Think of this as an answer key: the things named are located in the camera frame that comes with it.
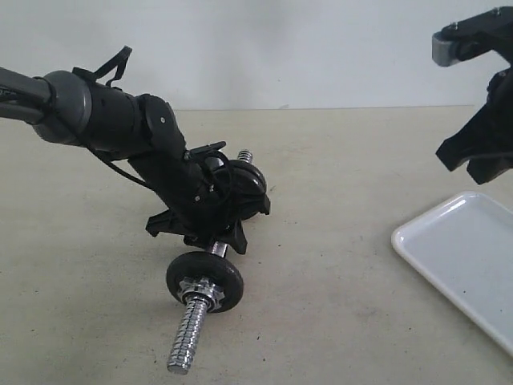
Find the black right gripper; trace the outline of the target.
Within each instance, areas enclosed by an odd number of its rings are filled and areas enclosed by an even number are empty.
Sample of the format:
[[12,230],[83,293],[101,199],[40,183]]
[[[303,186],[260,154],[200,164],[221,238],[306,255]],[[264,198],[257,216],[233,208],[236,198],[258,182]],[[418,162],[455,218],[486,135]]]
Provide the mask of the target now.
[[511,67],[491,78],[484,105],[435,154],[449,171],[467,161],[467,173],[476,184],[489,183],[512,169]]

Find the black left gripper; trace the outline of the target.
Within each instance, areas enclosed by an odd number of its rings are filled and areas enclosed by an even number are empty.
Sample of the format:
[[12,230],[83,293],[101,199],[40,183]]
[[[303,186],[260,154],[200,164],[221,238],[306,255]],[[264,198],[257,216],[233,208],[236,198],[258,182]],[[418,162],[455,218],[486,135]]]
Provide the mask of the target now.
[[186,225],[175,210],[168,209],[149,217],[145,229],[153,237],[159,233],[181,235],[186,245],[198,248],[207,248],[212,242],[221,241],[231,246],[236,253],[244,255],[248,241],[244,235],[243,221],[228,223],[225,219],[228,200],[219,209],[208,211],[208,216],[192,225]]

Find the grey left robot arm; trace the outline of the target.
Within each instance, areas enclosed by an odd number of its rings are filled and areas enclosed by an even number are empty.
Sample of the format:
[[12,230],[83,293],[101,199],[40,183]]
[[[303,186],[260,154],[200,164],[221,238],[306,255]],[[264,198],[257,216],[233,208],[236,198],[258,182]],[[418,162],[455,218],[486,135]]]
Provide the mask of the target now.
[[243,221],[270,210],[262,172],[229,159],[223,142],[187,148],[160,97],[130,95],[79,69],[34,78],[2,69],[1,115],[29,124],[47,142],[86,148],[108,166],[126,160],[133,181],[165,203],[147,221],[152,236],[178,234],[196,247],[222,241],[242,254]]

